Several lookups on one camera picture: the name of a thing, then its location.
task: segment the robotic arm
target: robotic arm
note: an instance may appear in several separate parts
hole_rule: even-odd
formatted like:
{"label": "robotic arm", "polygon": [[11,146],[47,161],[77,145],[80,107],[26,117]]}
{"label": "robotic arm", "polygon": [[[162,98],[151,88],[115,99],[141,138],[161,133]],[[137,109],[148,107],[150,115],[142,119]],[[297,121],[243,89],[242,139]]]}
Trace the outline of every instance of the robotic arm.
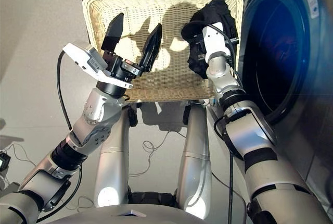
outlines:
{"label": "robotic arm", "polygon": [[[214,26],[223,30],[221,23]],[[209,65],[207,77],[224,111],[222,137],[229,150],[245,163],[249,217],[255,224],[331,223],[300,175],[277,153],[272,129],[231,75],[223,37],[210,27],[202,33]]]}
{"label": "robotic arm", "polygon": [[98,80],[85,103],[82,116],[59,145],[27,175],[19,191],[0,199],[0,223],[36,223],[41,211],[52,210],[70,186],[69,179],[88,155],[109,136],[120,118],[124,92],[132,79],[150,72],[162,37],[158,24],[148,37],[139,64],[114,53],[122,34],[123,14],[107,30],[103,58],[89,44],[69,43],[63,50],[82,70]]}

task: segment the wicker basket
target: wicker basket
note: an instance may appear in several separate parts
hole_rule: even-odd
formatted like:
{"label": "wicker basket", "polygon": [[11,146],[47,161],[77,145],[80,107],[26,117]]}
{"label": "wicker basket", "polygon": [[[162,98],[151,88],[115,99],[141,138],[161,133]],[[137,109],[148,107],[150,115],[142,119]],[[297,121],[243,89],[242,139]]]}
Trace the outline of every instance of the wicker basket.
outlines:
{"label": "wicker basket", "polygon": [[[181,29],[192,15],[212,0],[84,0],[83,12],[91,44],[100,49],[109,22],[124,13],[123,37],[116,53],[139,62],[149,33],[162,23],[162,43],[151,73],[133,80],[127,90],[132,102],[165,102],[210,98],[208,80],[188,68],[189,47]],[[225,0],[240,38],[243,0]]]}

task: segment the black garment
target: black garment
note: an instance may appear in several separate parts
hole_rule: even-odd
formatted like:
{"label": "black garment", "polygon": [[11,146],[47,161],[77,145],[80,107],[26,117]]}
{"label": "black garment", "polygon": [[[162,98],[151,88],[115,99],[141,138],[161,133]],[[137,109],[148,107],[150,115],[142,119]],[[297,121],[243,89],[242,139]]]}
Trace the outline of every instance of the black garment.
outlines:
{"label": "black garment", "polygon": [[[229,8],[224,0],[213,0],[209,4],[206,4],[204,8],[196,12],[190,21],[204,21],[209,24],[221,22],[223,25],[223,31],[226,35],[232,39],[237,38],[237,30],[235,19],[231,17]],[[202,25],[191,25],[186,27],[182,31],[182,37],[190,45],[190,54],[188,59],[188,65],[191,70],[199,74],[203,79],[207,79],[206,70],[208,64],[204,60],[206,54],[206,48],[203,42]]]}

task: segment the tiled floor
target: tiled floor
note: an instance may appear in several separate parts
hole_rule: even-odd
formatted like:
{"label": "tiled floor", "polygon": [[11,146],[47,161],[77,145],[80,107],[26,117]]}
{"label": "tiled floor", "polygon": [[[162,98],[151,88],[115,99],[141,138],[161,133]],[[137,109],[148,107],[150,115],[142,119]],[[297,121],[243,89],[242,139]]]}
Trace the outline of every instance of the tiled floor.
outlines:
{"label": "tiled floor", "polygon": [[[37,163],[67,134],[56,92],[56,61],[65,44],[87,40],[81,0],[1,0],[0,27],[0,118],[6,122],[1,130],[0,145],[8,144],[4,142],[4,135],[22,138],[20,144]],[[62,67],[62,93],[69,117],[74,122],[80,116],[95,81],[81,72],[69,58],[64,59]],[[144,105],[143,110],[149,112],[150,106]],[[138,111],[139,124],[130,129],[130,172],[142,171],[147,166],[148,154],[142,150],[142,141],[158,144],[169,128],[186,134],[186,128],[181,125],[183,107],[175,103],[162,108],[167,110],[160,115],[147,113],[142,116]],[[210,137],[212,168],[227,182],[228,158],[221,156],[220,146],[211,131]],[[132,190],[173,192],[183,144],[183,137],[170,133],[153,155],[149,171],[141,178],[130,179]],[[9,154],[13,158],[7,177],[10,181],[21,182],[32,166],[16,160],[12,151]],[[19,148],[17,154],[19,157],[24,155]],[[98,155],[98,151],[94,152],[84,163],[83,180],[74,204],[80,195],[93,198]],[[164,171],[162,175],[158,173],[161,169]],[[213,179],[208,223],[226,220],[227,194],[228,189]],[[85,204],[88,202],[82,201],[80,206]],[[241,223],[242,211],[241,201],[234,197],[234,223]],[[49,220],[73,213],[75,210],[64,209]]]}

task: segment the wire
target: wire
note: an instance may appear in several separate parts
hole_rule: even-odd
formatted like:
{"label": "wire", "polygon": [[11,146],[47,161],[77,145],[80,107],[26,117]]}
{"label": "wire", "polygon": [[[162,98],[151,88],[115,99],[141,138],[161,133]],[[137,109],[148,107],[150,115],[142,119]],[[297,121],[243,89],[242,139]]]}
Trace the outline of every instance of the wire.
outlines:
{"label": "wire", "polygon": [[232,58],[233,58],[232,68],[233,68],[234,73],[235,73],[235,71],[236,71],[236,54],[235,54],[235,50],[233,48],[233,43],[231,42],[230,38],[222,30],[220,30],[218,27],[216,27],[212,24],[206,23],[204,21],[194,20],[194,21],[191,21],[191,22],[187,23],[186,25],[190,25],[190,24],[200,24],[200,25],[208,26],[208,27],[216,30],[219,34],[221,34],[227,40],[228,45],[230,47],[230,52],[231,52],[231,55],[232,55]]}
{"label": "wire", "polygon": [[[220,183],[220,184],[222,184],[222,185],[224,185],[226,188],[228,188],[228,189],[230,189],[230,187],[227,185],[227,184],[225,184],[223,181],[221,181],[213,172],[212,172],[212,175],[213,175],[213,177]],[[243,215],[243,224],[246,224],[246,216],[247,216],[247,212],[246,212],[246,203],[245,203],[245,200],[244,200],[244,198],[237,192],[237,191],[235,191],[234,189],[233,189],[233,192],[234,192],[234,194],[236,194],[239,198],[240,198],[240,200],[241,200],[241,202],[242,202],[242,204],[243,204],[243,207],[244,207],[244,215]]]}
{"label": "wire", "polygon": [[151,159],[153,153],[154,153],[158,148],[160,148],[160,147],[163,145],[163,143],[165,142],[165,140],[166,140],[166,138],[168,137],[169,133],[171,133],[171,132],[175,132],[175,133],[181,135],[182,137],[186,138],[186,136],[184,136],[183,134],[180,134],[180,133],[177,132],[177,131],[171,131],[171,130],[169,130],[169,131],[166,133],[165,137],[163,138],[163,141],[161,142],[161,144],[158,145],[157,147],[155,147],[155,146],[153,145],[153,143],[150,142],[150,141],[144,141],[144,142],[142,143],[142,148],[143,148],[143,150],[144,150],[145,152],[149,153],[149,156],[148,156],[148,167],[147,167],[143,172],[129,174],[129,177],[138,177],[138,176],[141,176],[141,175],[145,174],[145,173],[150,169],[150,165],[151,165],[151,161],[150,161],[150,159]]}
{"label": "wire", "polygon": [[57,212],[59,212],[63,207],[65,207],[67,205],[67,203],[69,203],[72,198],[74,197],[75,193],[78,191],[80,184],[81,184],[81,180],[82,180],[82,165],[80,165],[80,172],[79,172],[79,179],[78,179],[78,183],[76,184],[76,187],[73,191],[73,193],[68,197],[68,199],[62,203],[57,209],[55,209],[54,211],[52,211],[51,213],[39,218],[36,223],[41,222],[43,220],[46,220],[47,218],[51,217],[52,215],[56,214]]}
{"label": "wire", "polygon": [[[62,109],[62,112],[63,112],[63,116],[65,117],[65,120],[66,120],[66,123],[67,123],[69,131],[71,131],[72,130],[72,125],[71,125],[71,122],[70,122],[70,120],[68,118],[67,111],[66,111],[65,105],[63,103],[62,95],[61,95],[61,89],[60,89],[60,66],[61,66],[61,60],[62,60],[64,54],[65,54],[65,52],[61,51],[61,53],[60,53],[60,55],[58,57],[58,63],[57,63],[57,89],[58,89],[58,96],[59,96],[59,100],[60,100],[60,104],[61,104],[61,109]],[[36,223],[41,222],[41,221],[43,221],[43,220],[51,217],[52,215],[56,214],[61,209],[63,209],[63,207],[65,207],[67,205],[67,203],[69,203],[73,199],[74,195],[78,191],[78,189],[80,187],[80,184],[81,184],[81,180],[82,180],[82,164],[80,165],[80,168],[79,168],[79,179],[78,179],[78,182],[76,184],[76,187],[75,187],[73,193],[57,209],[55,209],[51,213],[49,213],[49,214],[47,214],[47,215],[39,218]]]}
{"label": "wire", "polygon": [[[15,146],[16,146],[16,145],[17,145],[17,146],[20,146],[20,147],[22,148],[22,150],[23,150],[23,152],[24,152],[24,154],[25,154],[25,157],[27,158],[26,160],[17,157],[16,150],[15,150]],[[9,147],[7,147],[6,149],[2,150],[2,152],[6,152],[6,153],[7,153],[7,151],[8,151],[11,147],[13,147],[14,155],[15,155],[16,159],[18,159],[18,160],[20,160],[20,161],[27,161],[27,162],[31,163],[34,167],[36,166],[36,164],[35,164],[31,159],[29,159],[29,157],[28,157],[28,155],[27,155],[27,152],[25,151],[24,147],[23,147],[21,144],[13,143],[13,144],[11,144]]]}
{"label": "wire", "polygon": [[58,57],[58,63],[57,63],[57,90],[58,90],[58,96],[59,96],[63,116],[65,117],[65,120],[66,120],[67,126],[69,128],[69,131],[71,131],[72,130],[72,125],[71,125],[71,122],[69,121],[67,111],[66,111],[65,105],[63,103],[63,99],[62,99],[61,89],[60,89],[60,67],[61,67],[61,61],[62,61],[62,58],[63,58],[64,54],[65,54],[65,51],[61,51],[61,53]]}
{"label": "wire", "polygon": [[228,224],[232,224],[233,215],[233,190],[234,190],[234,157],[232,153],[229,153],[229,207],[228,207]]}
{"label": "wire", "polygon": [[[86,199],[86,200],[88,200],[90,203],[91,203],[91,206],[89,206],[89,207],[80,207],[80,199]],[[78,198],[78,203],[77,204],[75,204],[75,207],[74,208],[70,208],[70,207],[68,207],[68,206],[65,206],[65,208],[66,209],[68,209],[68,210],[76,210],[78,213],[80,212],[80,209],[82,208],[82,209],[89,209],[89,208],[92,208],[94,206],[94,202],[93,202],[93,200],[92,199],[90,199],[88,196],[86,196],[86,195],[81,195],[81,196],[79,196],[79,198]]]}
{"label": "wire", "polygon": [[[223,140],[222,135],[217,130],[217,124],[223,119],[223,116],[216,120],[214,123],[214,131],[218,137]],[[229,207],[228,207],[228,224],[231,224],[232,213],[233,213],[233,180],[234,180],[234,158],[232,152],[230,152],[230,162],[229,162]]]}

